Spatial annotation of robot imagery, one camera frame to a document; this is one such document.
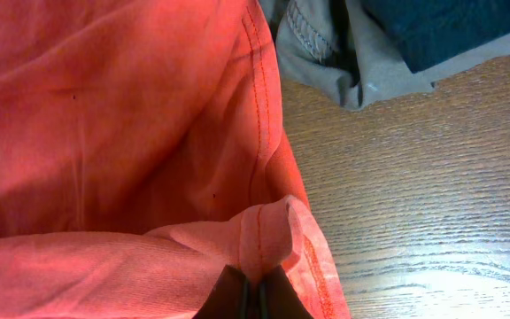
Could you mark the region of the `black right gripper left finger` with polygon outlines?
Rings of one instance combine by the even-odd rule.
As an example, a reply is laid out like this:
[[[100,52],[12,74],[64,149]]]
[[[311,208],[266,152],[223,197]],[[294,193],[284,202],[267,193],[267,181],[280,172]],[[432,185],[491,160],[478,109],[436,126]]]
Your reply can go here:
[[[194,319],[246,319],[250,283],[243,272],[225,266]]]

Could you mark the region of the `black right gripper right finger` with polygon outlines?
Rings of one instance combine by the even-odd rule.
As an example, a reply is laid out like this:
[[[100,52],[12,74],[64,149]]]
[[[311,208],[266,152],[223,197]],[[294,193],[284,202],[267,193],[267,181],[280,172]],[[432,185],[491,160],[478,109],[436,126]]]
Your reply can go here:
[[[281,266],[270,270],[259,283],[259,318],[313,319]]]

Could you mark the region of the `red soccer t-shirt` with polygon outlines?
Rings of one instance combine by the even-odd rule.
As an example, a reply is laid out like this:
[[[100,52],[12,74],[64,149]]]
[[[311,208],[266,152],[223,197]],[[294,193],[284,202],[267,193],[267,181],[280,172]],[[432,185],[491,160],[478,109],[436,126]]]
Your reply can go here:
[[[191,318],[222,270],[350,312],[256,1],[0,1],[0,318]]]

